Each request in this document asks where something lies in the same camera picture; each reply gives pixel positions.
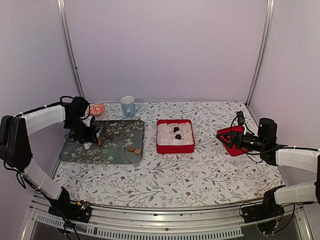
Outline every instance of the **floral tablecloth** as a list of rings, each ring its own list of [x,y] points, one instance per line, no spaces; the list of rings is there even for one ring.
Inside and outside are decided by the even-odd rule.
[[[194,207],[261,198],[268,189],[283,184],[277,167],[255,163],[245,154],[232,157],[216,139],[217,130],[229,127],[236,111],[243,111],[249,128],[257,132],[243,103],[138,104],[134,119],[143,120],[145,125],[143,159],[136,165],[60,162],[54,181],[69,191],[71,199],[127,207]],[[119,103],[105,106],[106,120],[124,119]],[[190,119],[196,141],[194,153],[158,154],[159,119]]]

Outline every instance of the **red box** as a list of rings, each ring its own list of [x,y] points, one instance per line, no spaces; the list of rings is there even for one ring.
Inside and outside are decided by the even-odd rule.
[[[238,126],[233,126],[233,127],[232,127],[232,131],[241,132],[241,133],[244,132],[244,130],[242,129],[242,127],[239,126],[239,125],[238,125]],[[230,127],[227,127],[227,128],[224,128],[224,129],[220,129],[220,130],[218,130],[218,132],[217,132],[216,134],[217,134],[217,135],[218,135],[218,134],[225,134],[225,133],[228,133],[228,132],[230,132]],[[229,142],[229,139],[226,139],[225,137],[221,137],[221,138],[223,138],[226,142]],[[244,153],[249,152],[249,150],[246,149],[246,148],[242,148],[242,150],[239,150],[239,149],[236,148],[235,145],[233,145],[232,148],[227,147],[225,144],[223,144],[223,145],[224,145],[225,149],[228,151],[228,153],[229,153],[232,157],[239,156],[239,155],[241,155],[241,154],[244,154]]]
[[[158,140],[156,140],[156,151],[158,154],[191,154],[195,151],[196,140],[195,140],[194,130],[193,130],[191,121],[188,119],[158,120],[156,122],[156,129],[157,129],[156,139],[158,139],[158,125],[185,124],[185,123],[191,124],[193,144],[192,145],[158,145]]]

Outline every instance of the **pink wall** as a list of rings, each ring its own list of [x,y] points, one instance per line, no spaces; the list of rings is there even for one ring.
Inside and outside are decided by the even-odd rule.
[[[278,143],[320,147],[320,1],[276,1],[265,59],[251,111],[274,119]],[[316,176],[281,168],[289,185]],[[319,204],[305,207],[314,239],[320,239]]]
[[[266,1],[66,1],[91,102],[245,101]]]
[[[2,0],[0,29],[0,118],[77,94],[55,0]],[[59,125],[31,136],[33,156],[48,173],[63,134]],[[0,162],[0,240],[18,240],[33,191]]]

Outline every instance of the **patterned bowl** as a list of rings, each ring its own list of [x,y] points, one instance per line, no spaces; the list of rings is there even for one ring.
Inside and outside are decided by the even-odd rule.
[[[102,103],[96,103],[90,106],[90,115],[99,116],[103,114],[106,110],[106,106]]]

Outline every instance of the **light blue cup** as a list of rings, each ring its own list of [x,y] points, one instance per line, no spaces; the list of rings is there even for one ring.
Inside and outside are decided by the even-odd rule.
[[[120,100],[123,114],[126,118],[132,118],[139,110],[139,106],[135,104],[135,98],[133,96],[124,96]]]

